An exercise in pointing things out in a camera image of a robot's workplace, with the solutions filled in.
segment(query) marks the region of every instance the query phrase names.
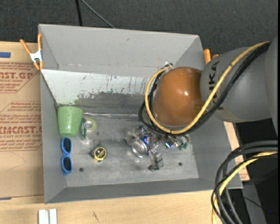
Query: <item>gray carpet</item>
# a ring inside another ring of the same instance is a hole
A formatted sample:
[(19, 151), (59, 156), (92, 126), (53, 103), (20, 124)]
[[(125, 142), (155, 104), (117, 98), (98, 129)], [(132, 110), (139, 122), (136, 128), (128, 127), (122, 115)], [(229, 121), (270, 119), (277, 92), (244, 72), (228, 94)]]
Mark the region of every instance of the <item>gray carpet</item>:
[[(200, 35), (222, 53), (272, 40), (278, 0), (85, 0), (116, 28)], [(107, 27), (80, 3), (83, 25)], [(36, 41), (39, 23), (78, 25), (74, 0), (0, 0), (0, 41)]]

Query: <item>yellow cable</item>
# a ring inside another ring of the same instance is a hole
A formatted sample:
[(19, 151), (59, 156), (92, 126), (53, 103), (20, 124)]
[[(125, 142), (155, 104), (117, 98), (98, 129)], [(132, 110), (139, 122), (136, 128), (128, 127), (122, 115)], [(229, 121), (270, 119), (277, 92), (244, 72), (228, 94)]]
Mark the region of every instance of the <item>yellow cable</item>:
[(151, 83), (153, 82), (153, 80), (163, 71), (171, 68), (170, 66), (165, 67), (161, 70), (159, 70), (158, 72), (156, 72), (148, 81), (146, 90), (145, 90), (145, 95), (144, 95), (144, 101), (145, 101), (145, 107), (147, 110), (147, 113), (149, 115), (149, 118), (152, 120), (152, 122), (162, 131), (165, 131), (167, 133), (171, 133), (171, 134), (181, 134), (184, 133), (186, 131), (188, 131), (194, 124), (197, 123), (197, 121), (200, 119), (200, 117), (203, 115), (203, 113), (205, 112), (207, 106), (209, 106), (211, 100), (213, 99), (213, 97), (215, 96), (217, 90), (219, 89), (219, 86), (222, 84), (222, 82), (224, 81), (224, 79), (226, 78), (227, 74), (230, 72), (230, 70), (234, 67), (234, 65), (236, 65), (240, 59), (242, 59), (244, 56), (246, 56), (249, 52), (257, 49), (258, 47), (262, 46), (263, 44), (268, 43), (268, 42), (262, 42), (262, 43), (258, 43), (250, 48), (248, 48), (247, 50), (245, 50), (243, 53), (241, 53), (236, 59), (233, 60), (233, 62), (226, 68), (226, 70), (224, 71), (224, 73), (222, 74), (222, 76), (220, 77), (220, 79), (218, 80), (217, 84), (215, 85), (214, 89), (212, 90), (212, 92), (210, 93), (210, 96), (207, 98), (207, 100), (205, 101), (203, 107), (201, 108), (200, 112), (196, 115), (196, 117), (192, 120), (192, 122), (190, 124), (188, 124), (186, 127), (184, 127), (181, 130), (173, 130), (171, 131), (170, 129), (164, 127), (163, 125), (161, 125), (152, 115), (150, 109), (149, 109), (149, 105), (148, 105), (148, 92), (149, 92), (149, 87), (151, 85)]
[[(262, 153), (259, 153), (257, 155), (254, 155), (253, 158), (256, 158), (256, 157), (263, 157), (263, 156), (270, 156), (272, 154), (276, 154), (278, 153), (277, 151), (273, 151), (273, 152), (262, 152)], [(230, 182), (230, 180), (237, 174), (239, 173), (240, 170), (242, 170), (244, 167), (248, 166), (249, 164), (255, 162), (256, 160), (258, 159), (251, 159), (251, 160), (248, 160), (244, 163), (242, 163), (237, 169), (235, 169), (230, 175), (228, 175), (227, 179), (221, 184), (220, 188), (219, 188), (219, 194), (221, 195), (224, 191), (224, 189), (226, 188), (226, 186), (228, 185), (228, 183)], [(214, 199), (214, 204), (215, 204), (215, 207), (218, 209), (218, 200), (217, 198), (215, 197)], [(212, 210), (212, 213), (211, 213), (211, 220), (212, 220), (212, 223), (215, 224), (217, 223), (216, 221), (216, 213), (214, 210)]]

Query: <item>cardboard box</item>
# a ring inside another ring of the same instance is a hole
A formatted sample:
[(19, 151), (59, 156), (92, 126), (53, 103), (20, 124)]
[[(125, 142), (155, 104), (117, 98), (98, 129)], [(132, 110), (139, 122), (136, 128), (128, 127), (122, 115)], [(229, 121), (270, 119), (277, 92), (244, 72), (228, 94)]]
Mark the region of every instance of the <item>cardboard box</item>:
[(0, 198), (41, 195), (40, 72), (19, 42), (0, 42), (0, 52), (10, 53), (0, 58)]
[[(134, 119), (96, 117), (108, 156), (96, 163), (93, 143), (73, 138), (73, 172), (63, 175), (56, 107), (76, 105), (84, 112), (136, 115), (148, 79), (166, 62), (204, 68), (197, 35), (40, 25), (45, 203), (155, 195), (214, 188), (217, 168), (231, 151), (224, 123), (211, 118), (189, 135), (188, 149), (164, 150), (164, 167), (149, 171), (147, 159), (133, 155), (124, 129)], [(240, 187), (239, 177), (230, 187)]]

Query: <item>small round object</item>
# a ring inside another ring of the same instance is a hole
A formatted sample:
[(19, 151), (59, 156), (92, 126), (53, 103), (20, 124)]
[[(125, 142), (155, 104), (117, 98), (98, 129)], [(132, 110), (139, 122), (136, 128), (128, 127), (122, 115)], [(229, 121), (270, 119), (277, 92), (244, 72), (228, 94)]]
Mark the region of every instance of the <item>small round object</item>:
[(93, 153), (94, 153), (93, 158), (96, 161), (103, 161), (107, 156), (107, 150), (102, 146), (96, 147)]
[(92, 118), (82, 118), (80, 133), (84, 139), (91, 139), (91, 134), (97, 129), (97, 123)]
[(147, 144), (141, 139), (137, 138), (131, 143), (131, 148), (134, 154), (138, 157), (143, 158), (147, 155)]

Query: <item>black cord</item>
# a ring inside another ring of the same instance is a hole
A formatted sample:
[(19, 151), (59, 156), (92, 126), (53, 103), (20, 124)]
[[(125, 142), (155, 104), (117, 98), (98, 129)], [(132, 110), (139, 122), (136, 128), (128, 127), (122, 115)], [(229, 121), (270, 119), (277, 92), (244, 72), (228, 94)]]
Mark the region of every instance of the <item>black cord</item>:
[[(237, 156), (243, 155), (243, 154), (251, 154), (251, 153), (259, 153), (259, 152), (264, 152), (264, 151), (277, 151), (278, 150), (278, 141), (276, 140), (272, 140), (272, 141), (257, 141), (257, 142), (253, 142), (253, 143), (248, 143), (245, 145), (242, 145), (238, 148), (236, 148), (234, 151), (232, 151), (226, 158), (226, 160), (221, 164), (221, 166), (219, 167), (217, 174), (216, 174), (216, 180), (215, 180), (215, 184), (219, 183), (219, 178), (222, 172), (224, 172), (223, 174), (223, 178), (226, 177), (226, 171), (227, 171), (227, 166), (228, 163), (233, 160), (234, 158), (236, 158)], [(221, 210), (223, 211), (223, 214), (229, 219), (229, 221), (231, 223), (232, 219), (229, 216), (227, 210), (225, 209), (224, 205), (223, 205), (223, 201), (221, 199), (221, 196), (219, 195), (219, 191), (215, 190), (218, 200), (218, 205), (221, 207)], [(240, 218), (238, 217), (234, 206), (232, 205), (232, 202), (229, 202), (229, 205), (231, 207), (232, 213), (234, 214), (234, 217), (236, 218), (238, 223), (242, 223)]]
[[(153, 96), (154, 96), (154, 91), (156, 90), (157, 85), (158, 85), (158, 83), (159, 83), (159, 81), (160, 81), (160, 79), (161, 79), (161, 76), (164, 74), (165, 71), (163, 71), (162, 73), (160, 73), (160, 74), (154, 79), (153, 86), (152, 86), (152, 88), (151, 88), (151, 90), (150, 90), (150, 93), (149, 93), (149, 95), (148, 95), (148, 97), (147, 97), (149, 109), (151, 110), (152, 113), (153, 113)], [(149, 128), (151, 128), (151, 129), (157, 131), (158, 133), (167, 134), (166, 132), (164, 132), (164, 131), (162, 131), (161, 129), (159, 129), (154, 123), (149, 124), (149, 123), (147, 123), (147, 122), (143, 119), (143, 111), (144, 111), (144, 108), (145, 108), (145, 102), (143, 101), (143, 103), (142, 103), (142, 105), (141, 105), (141, 107), (140, 107), (140, 109), (139, 109), (139, 114), (138, 114), (138, 115), (139, 115), (140, 121), (141, 121), (142, 123), (144, 123), (147, 127), (149, 127)]]
[(82, 27), (82, 26), (83, 26), (83, 23), (82, 23), (82, 16), (81, 16), (81, 10), (80, 10), (79, 0), (75, 0), (75, 2), (76, 2), (76, 7), (77, 7), (79, 25)]
[[(250, 161), (250, 160), (253, 160), (253, 159), (262, 159), (262, 158), (270, 158), (270, 157), (274, 157), (274, 156), (271, 156), (271, 155), (270, 155), (270, 156), (251, 157), (251, 158), (249, 158), (249, 159), (247, 159), (247, 160), (245, 160), (245, 161), (239, 163), (238, 165), (236, 165), (236, 166), (226, 175), (226, 177), (224, 177), (224, 178), (215, 186), (214, 191), (213, 191), (212, 194), (211, 194), (211, 205), (212, 205), (212, 208), (213, 208), (214, 212), (216, 213), (216, 215), (220, 218), (220, 220), (221, 220), (224, 224), (226, 223), (226, 221), (225, 221), (224, 218), (221, 216), (221, 214), (219, 213), (219, 211), (218, 211), (217, 208), (215, 207), (215, 203), (214, 203), (214, 195), (216, 195), (217, 200), (218, 200), (218, 206), (219, 206), (220, 208), (224, 207), (223, 204), (222, 204), (222, 205), (219, 204), (219, 200), (222, 201), (221, 196), (220, 196), (220, 194), (219, 194), (219, 187), (221, 186), (221, 184), (222, 184), (222, 183), (223, 183), (223, 182), (224, 182), (224, 181), (239, 167), (239, 166), (241, 166), (243, 163), (246, 163), (246, 162), (248, 162), (248, 161)], [(226, 217), (227, 217), (229, 223), (235, 224), (235, 222), (231, 219), (231, 217), (229, 216), (228, 213), (226, 214)]]

